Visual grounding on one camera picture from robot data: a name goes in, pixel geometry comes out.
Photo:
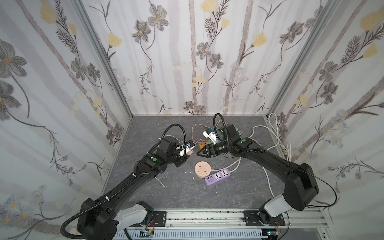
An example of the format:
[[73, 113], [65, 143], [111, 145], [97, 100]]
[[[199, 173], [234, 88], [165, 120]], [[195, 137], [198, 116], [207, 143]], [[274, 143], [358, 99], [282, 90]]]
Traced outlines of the orange power strip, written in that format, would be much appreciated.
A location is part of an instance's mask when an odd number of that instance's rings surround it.
[[209, 144], [209, 142], [199, 143], [199, 148], [202, 149], [202, 148], [204, 148], [207, 144]]

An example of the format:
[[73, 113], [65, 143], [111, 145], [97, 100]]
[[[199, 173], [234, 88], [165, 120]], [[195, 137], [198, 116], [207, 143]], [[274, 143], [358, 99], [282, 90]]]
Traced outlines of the pink charger plug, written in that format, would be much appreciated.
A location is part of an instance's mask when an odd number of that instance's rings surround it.
[[186, 155], [190, 156], [194, 153], [192, 149], [186, 149]]

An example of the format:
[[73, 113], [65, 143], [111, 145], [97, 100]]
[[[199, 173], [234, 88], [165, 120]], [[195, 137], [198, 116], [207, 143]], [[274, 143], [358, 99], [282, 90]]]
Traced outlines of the purple power strip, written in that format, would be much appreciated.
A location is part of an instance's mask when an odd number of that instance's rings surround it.
[[231, 172], [228, 169], [224, 169], [205, 177], [204, 180], [208, 186], [211, 186], [229, 178], [230, 176]]

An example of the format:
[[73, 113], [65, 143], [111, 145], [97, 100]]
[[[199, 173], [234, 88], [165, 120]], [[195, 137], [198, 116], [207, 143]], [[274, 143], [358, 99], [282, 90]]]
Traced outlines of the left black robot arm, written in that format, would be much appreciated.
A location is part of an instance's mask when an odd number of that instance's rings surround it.
[[115, 217], [128, 200], [144, 184], [162, 174], [167, 166], [179, 167], [188, 159], [187, 146], [166, 138], [166, 133], [178, 127], [183, 133], [183, 142], [187, 143], [185, 129], [180, 124], [171, 124], [163, 132], [159, 141], [150, 148], [143, 158], [135, 163], [134, 170], [122, 182], [96, 200], [91, 198], [83, 202], [79, 213], [67, 219], [60, 233], [74, 240], [110, 240], [117, 233]]

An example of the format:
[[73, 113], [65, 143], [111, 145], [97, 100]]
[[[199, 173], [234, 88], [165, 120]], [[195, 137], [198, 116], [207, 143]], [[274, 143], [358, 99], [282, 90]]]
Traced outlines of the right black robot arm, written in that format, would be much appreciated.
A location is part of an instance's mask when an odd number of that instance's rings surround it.
[[319, 194], [320, 189], [310, 165], [303, 163], [298, 165], [273, 154], [263, 148], [250, 137], [242, 137], [234, 125], [227, 125], [224, 116], [216, 113], [214, 118], [220, 118], [223, 124], [221, 129], [217, 124], [207, 129], [206, 138], [213, 135], [211, 143], [202, 147], [197, 155], [204, 158], [217, 157], [230, 153], [235, 158], [253, 161], [285, 183], [284, 192], [268, 201], [260, 208], [259, 222], [263, 225], [272, 224], [282, 213], [290, 210], [302, 211], [311, 206], [311, 201]]

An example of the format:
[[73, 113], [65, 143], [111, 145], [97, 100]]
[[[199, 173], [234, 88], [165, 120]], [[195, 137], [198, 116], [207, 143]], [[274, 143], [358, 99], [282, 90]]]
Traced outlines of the round pink power socket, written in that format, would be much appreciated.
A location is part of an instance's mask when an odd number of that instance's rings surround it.
[[209, 176], [211, 172], [212, 172], [211, 165], [207, 162], [201, 161], [195, 165], [195, 174], [200, 179], [203, 179]]

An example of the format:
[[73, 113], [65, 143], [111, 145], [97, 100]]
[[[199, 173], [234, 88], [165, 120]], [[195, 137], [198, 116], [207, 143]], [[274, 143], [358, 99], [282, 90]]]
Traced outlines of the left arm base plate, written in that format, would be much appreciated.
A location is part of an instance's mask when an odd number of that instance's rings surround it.
[[155, 227], [165, 227], [167, 220], [166, 211], [154, 211], [144, 218], [141, 223], [131, 225], [130, 227], [145, 227], [145, 228], [155, 228]]

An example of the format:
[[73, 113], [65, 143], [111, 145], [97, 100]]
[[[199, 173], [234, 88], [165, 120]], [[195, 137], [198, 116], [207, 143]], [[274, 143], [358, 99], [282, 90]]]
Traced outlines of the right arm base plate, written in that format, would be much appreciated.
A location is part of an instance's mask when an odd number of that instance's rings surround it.
[[258, 210], [243, 211], [243, 221], [247, 227], [283, 227], [286, 225], [282, 214], [277, 217], [270, 217], [266, 212], [260, 213]]

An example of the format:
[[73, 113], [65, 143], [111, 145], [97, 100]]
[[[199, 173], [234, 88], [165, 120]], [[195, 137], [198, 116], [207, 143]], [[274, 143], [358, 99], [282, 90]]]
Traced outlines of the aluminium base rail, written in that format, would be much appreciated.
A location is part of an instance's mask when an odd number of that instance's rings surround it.
[[[165, 227], [130, 227], [147, 214], [166, 211]], [[244, 209], [154, 210], [135, 205], [115, 217], [117, 233], [111, 240], [333, 240], [320, 210], [283, 213], [283, 227], [247, 227]]]

